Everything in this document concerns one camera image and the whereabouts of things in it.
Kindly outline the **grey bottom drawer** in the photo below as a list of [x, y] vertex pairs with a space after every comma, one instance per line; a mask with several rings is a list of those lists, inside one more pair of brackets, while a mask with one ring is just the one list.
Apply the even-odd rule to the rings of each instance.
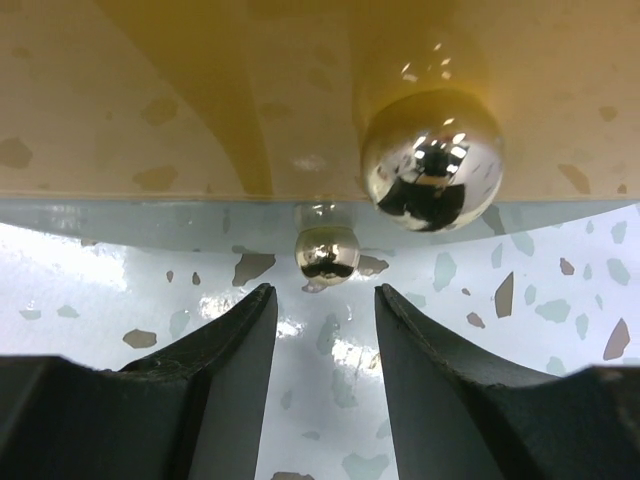
[[627, 200], [492, 205], [471, 224], [445, 233], [410, 233], [362, 202], [326, 203], [314, 214], [297, 202], [133, 202], [4, 199], [4, 224], [67, 237], [182, 252], [290, 254], [298, 232], [315, 225], [351, 228], [362, 249], [408, 248], [516, 234], [603, 214]]

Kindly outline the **cream round drawer organizer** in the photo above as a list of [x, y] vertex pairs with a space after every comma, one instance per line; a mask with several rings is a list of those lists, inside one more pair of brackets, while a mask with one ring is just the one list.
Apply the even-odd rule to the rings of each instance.
[[638, 197], [635, 1], [5, 1], [1, 192], [361, 200], [368, 123], [444, 88], [500, 201]]

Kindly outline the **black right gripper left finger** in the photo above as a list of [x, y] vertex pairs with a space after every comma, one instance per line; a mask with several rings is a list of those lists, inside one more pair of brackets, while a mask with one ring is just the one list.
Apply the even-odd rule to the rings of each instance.
[[5, 479], [251, 479], [275, 345], [275, 289], [122, 369], [1, 360]]

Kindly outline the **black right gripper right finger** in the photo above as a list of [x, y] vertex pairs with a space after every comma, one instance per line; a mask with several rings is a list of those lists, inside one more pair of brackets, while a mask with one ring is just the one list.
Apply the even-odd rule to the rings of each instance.
[[492, 354], [389, 285], [375, 320], [402, 479], [635, 479], [639, 371], [566, 377]]

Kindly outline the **gold bottom drawer knob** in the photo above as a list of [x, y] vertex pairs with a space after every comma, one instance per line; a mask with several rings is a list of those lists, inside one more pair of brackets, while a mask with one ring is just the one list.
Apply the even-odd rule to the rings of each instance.
[[298, 234], [295, 260], [310, 282], [331, 287], [347, 281], [360, 262], [360, 245], [347, 227], [315, 227]]

